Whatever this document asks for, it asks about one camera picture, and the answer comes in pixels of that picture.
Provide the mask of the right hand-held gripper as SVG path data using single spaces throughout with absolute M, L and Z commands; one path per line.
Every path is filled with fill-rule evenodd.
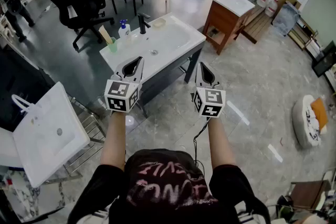
M 195 84 L 193 103 L 199 116 L 218 118 L 225 107 L 226 92 L 204 62 L 197 64 Z

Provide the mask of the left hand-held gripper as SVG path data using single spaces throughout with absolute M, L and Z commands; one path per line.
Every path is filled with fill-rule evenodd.
M 143 57 L 130 58 L 117 66 L 117 72 L 107 80 L 104 98 L 107 109 L 128 113 L 140 98 Z

